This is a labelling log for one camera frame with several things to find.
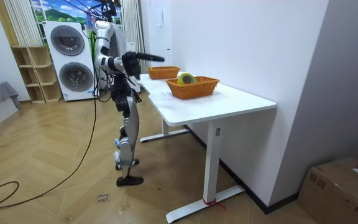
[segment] desk top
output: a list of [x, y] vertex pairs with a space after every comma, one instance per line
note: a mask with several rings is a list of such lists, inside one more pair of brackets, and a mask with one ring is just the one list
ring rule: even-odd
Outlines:
[[276, 103], [270, 100], [220, 83], [210, 96], [181, 100], [172, 95], [165, 80], [152, 80], [148, 74], [141, 74], [138, 82], [149, 93], [150, 102], [169, 126], [226, 118], [276, 107]]

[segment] desk leg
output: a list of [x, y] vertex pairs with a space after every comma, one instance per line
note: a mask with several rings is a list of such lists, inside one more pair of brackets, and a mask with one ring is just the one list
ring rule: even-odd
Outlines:
[[167, 218], [168, 223], [171, 223], [175, 220], [178, 220], [210, 206], [206, 205], [204, 203], [204, 200], [205, 202], [213, 202], [214, 200], [220, 202], [229, 197], [244, 192], [244, 189], [241, 186], [237, 185], [216, 194], [216, 182], [218, 180], [219, 155], [221, 149], [222, 133], [222, 126], [218, 125], [216, 121], [209, 122], [203, 200], [193, 202], [189, 205], [185, 205], [182, 208], [178, 208], [172, 212], [169, 212], [165, 216]]
[[148, 137], [141, 138], [140, 142], [158, 140], [158, 139], [172, 137], [172, 136], [175, 136], [175, 135], [178, 135], [178, 134], [184, 134], [184, 133], [189, 132], [187, 129], [181, 129], [181, 130], [178, 130], [178, 131], [169, 131], [167, 122], [165, 122], [164, 119], [161, 119], [161, 120], [162, 120], [162, 134], [156, 134], [156, 135], [153, 135], [153, 136], [148, 136]]

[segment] humanoid robot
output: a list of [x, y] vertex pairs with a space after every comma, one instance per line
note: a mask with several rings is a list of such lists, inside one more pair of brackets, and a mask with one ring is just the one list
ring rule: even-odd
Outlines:
[[95, 28], [96, 56], [94, 63], [96, 71], [103, 70], [113, 77], [111, 98], [115, 102], [117, 110], [124, 116], [124, 125], [119, 130], [119, 140], [116, 140], [116, 146], [119, 149], [119, 154], [116, 153], [115, 158], [116, 169], [122, 170], [122, 177], [117, 179], [117, 186], [138, 185], [143, 183], [143, 178], [133, 177], [129, 174], [131, 167], [139, 163], [139, 160], [134, 159], [134, 153], [139, 132], [139, 115], [136, 103], [140, 101], [140, 98], [136, 91], [129, 86], [127, 80], [131, 76], [140, 79], [139, 59], [163, 62], [164, 58], [136, 52], [126, 52], [120, 57], [112, 55], [119, 52], [120, 46], [126, 45], [120, 28], [108, 21], [96, 21]]

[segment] cardboard box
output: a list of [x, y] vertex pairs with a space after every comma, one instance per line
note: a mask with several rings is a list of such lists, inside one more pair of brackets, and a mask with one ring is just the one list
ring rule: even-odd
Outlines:
[[319, 224], [358, 224], [357, 163], [352, 157], [310, 168], [299, 206]]

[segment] baseboard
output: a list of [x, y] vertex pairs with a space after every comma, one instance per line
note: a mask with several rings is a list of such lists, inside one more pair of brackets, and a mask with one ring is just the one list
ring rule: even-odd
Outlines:
[[[206, 144], [203, 142], [203, 140], [201, 140], [201, 138], [198, 137], [197, 134], [194, 133], [191, 128], [189, 128], [189, 126], [184, 125], [184, 127], [189, 130], [190, 134], [198, 141], [198, 143], [203, 146], [204, 149], [206, 149]], [[221, 159], [219, 160], [219, 165], [231, 176], [231, 178], [233, 178], [234, 181], [236, 181], [238, 185], [240, 185], [246, 190], [247, 195], [255, 202], [256, 205], [258, 205], [261, 211], [263, 211], [266, 215], [274, 212], [275, 210], [283, 207], [284, 205], [289, 204], [290, 202], [293, 202], [298, 198], [299, 193], [296, 193], [279, 202], [274, 203], [271, 206], [267, 206]]]

